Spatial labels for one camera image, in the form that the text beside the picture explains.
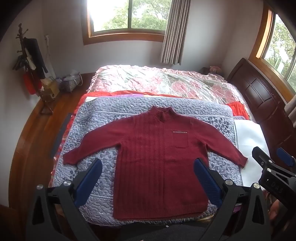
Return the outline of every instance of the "coat rack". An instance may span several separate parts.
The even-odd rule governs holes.
[[[50,106],[48,105],[48,102],[46,101],[46,99],[44,98],[44,95],[42,93],[42,91],[39,90],[38,86],[37,86],[37,79],[34,77],[34,74],[33,74],[33,71],[32,69],[30,68],[30,65],[29,65],[29,62],[28,62],[28,59],[27,59],[27,53],[26,53],[26,50],[25,50],[25,45],[24,45],[24,40],[23,40],[23,36],[24,34],[28,31],[29,29],[27,29],[24,33],[22,32],[22,24],[20,23],[19,24],[19,33],[17,34],[17,37],[16,39],[20,39],[20,45],[22,47],[22,50],[18,50],[17,52],[21,52],[22,54],[20,56],[18,56],[18,62],[17,64],[14,66],[13,69],[17,70],[19,68],[17,68],[16,66],[18,65],[19,67],[25,67],[25,71],[27,73],[29,73],[29,76],[31,78],[31,82],[34,86],[34,89],[36,91],[36,93],[39,94],[42,102],[43,102],[43,108],[41,109],[40,111],[40,114],[49,114],[49,115],[52,115],[53,114],[53,110],[50,108]],[[43,112],[44,110],[44,107],[46,107],[49,112]]]

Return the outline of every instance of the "beige curtain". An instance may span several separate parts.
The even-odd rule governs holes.
[[[181,64],[190,0],[172,0],[161,50],[161,62]]]
[[[285,111],[288,114],[290,120],[293,123],[294,128],[296,128],[296,95],[291,99],[291,101],[286,104]]]

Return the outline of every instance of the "sweater hem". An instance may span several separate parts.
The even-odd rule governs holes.
[[[133,209],[125,210],[124,208],[114,208],[113,217],[118,220],[127,221],[127,220],[166,220],[173,218],[188,218],[196,217],[201,213],[207,210],[207,202],[192,204],[187,206],[176,206],[171,208],[162,208],[162,209]]]
[[[241,161],[240,161],[240,165],[241,165],[242,167],[244,167],[244,166],[246,165],[246,163],[247,163],[247,160],[248,160],[248,158],[244,156],[244,157],[241,159]]]

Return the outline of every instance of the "bed frame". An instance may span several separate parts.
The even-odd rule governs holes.
[[[234,67],[227,81],[238,88],[260,124],[271,159],[287,168],[276,155],[276,150],[282,147],[290,155],[296,156],[296,131],[284,110],[285,103],[280,95],[244,58]]]

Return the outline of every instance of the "quilted blanket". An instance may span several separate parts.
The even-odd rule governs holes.
[[[119,221],[112,216],[117,150],[116,148],[102,150],[83,159],[77,166],[63,165],[62,155],[77,147],[87,132],[118,118],[138,115],[144,111],[148,111],[153,105],[158,107],[171,106],[178,114],[195,117],[205,121],[217,128],[233,144],[235,144],[232,111],[230,107],[226,105],[170,97],[101,97],[84,103],[77,112],[58,160],[53,179],[53,186],[58,186],[67,179],[72,180],[79,171],[87,169],[96,157],[101,159],[103,162],[102,175],[95,185],[87,203],[80,207],[82,215],[88,222],[102,226],[121,226],[136,221]],[[237,165],[212,152],[208,152],[208,156],[211,169],[218,171],[224,179],[230,178],[237,185],[242,185],[242,178]],[[215,211],[215,206],[209,202],[207,211],[199,217],[142,222],[184,222],[209,216]]]

